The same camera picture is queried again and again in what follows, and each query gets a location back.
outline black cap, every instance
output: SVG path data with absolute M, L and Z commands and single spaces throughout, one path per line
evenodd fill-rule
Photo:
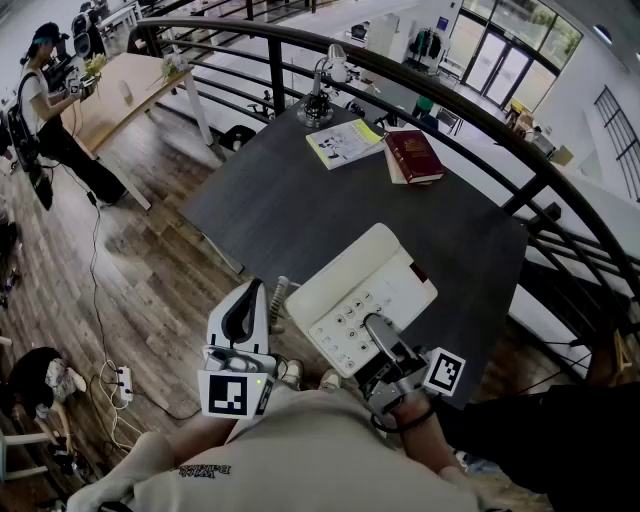
M 51 41 L 54 45 L 60 42 L 61 35 L 58 25 L 55 23 L 45 23 L 33 35 L 33 44 L 44 44 Z

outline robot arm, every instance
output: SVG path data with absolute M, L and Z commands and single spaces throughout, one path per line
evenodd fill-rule
M 259 279 L 232 291 L 211 312 L 205 366 L 198 372 L 203 414 L 250 419 L 264 412 L 277 378 L 278 360 L 269 353 L 269 334 L 275 332 L 277 309 L 284 298 L 283 279 L 267 305 Z M 464 360 L 444 349 L 416 354 L 385 317 L 371 313 L 364 319 L 380 357 L 367 379 L 358 378 L 360 391 L 377 418 L 376 426 L 394 431 L 389 413 L 412 393 L 453 395 Z
M 205 366 L 198 372 L 204 415 L 250 419 L 264 412 L 278 371 L 269 331 L 267 293 L 259 279 L 233 290 L 211 312 Z

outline stool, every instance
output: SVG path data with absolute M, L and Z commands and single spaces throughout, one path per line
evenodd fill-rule
M 46 466 L 23 469 L 20 471 L 7 472 L 6 470 L 8 446 L 21 446 L 25 444 L 44 442 L 49 442 L 49 438 L 46 436 L 46 434 L 25 434 L 5 437 L 4 435 L 2 435 L 2 432 L 0 432 L 0 483 L 8 482 L 9 480 L 17 480 L 18 478 L 39 475 L 41 473 L 46 473 L 47 471 L 49 471 Z

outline wrist strap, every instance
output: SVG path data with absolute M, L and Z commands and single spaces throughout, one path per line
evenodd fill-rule
M 383 432 L 387 432 L 388 434 L 399 434 L 400 432 L 405 432 L 405 431 L 409 430 L 410 428 L 413 428 L 416 425 L 419 425 L 423 421 L 426 421 L 431 416 L 433 416 L 433 414 L 436 412 L 436 402 L 439 399 L 440 399 L 440 395 L 436 396 L 433 400 L 431 400 L 431 407 L 429 408 L 429 410 L 427 412 L 425 412 L 419 418 L 416 418 L 415 420 L 411 420 L 410 422 L 405 423 L 401 427 L 397 427 L 397 428 L 385 427 L 382 423 L 380 423 L 378 421 L 378 418 L 376 418 L 375 414 L 371 415 L 371 423 L 378 430 L 382 430 Z

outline window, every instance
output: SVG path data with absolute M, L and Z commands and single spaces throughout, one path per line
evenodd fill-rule
M 460 16 L 451 33 L 451 46 L 447 54 L 447 60 L 459 67 L 462 72 L 469 65 L 473 52 L 482 37 L 484 26 Z
M 522 103 L 527 110 L 533 112 L 538 103 L 553 85 L 556 79 L 551 71 L 537 61 L 533 61 L 529 71 L 513 94 L 513 99 Z
M 540 49 L 540 55 L 562 69 L 578 46 L 580 39 L 582 39 L 580 32 L 558 16 Z
M 468 11 L 476 13 L 478 16 L 489 19 L 495 3 L 496 0 L 464 0 L 462 2 L 462 7 Z
M 491 21 L 538 49 L 555 13 L 537 0 L 498 0 Z

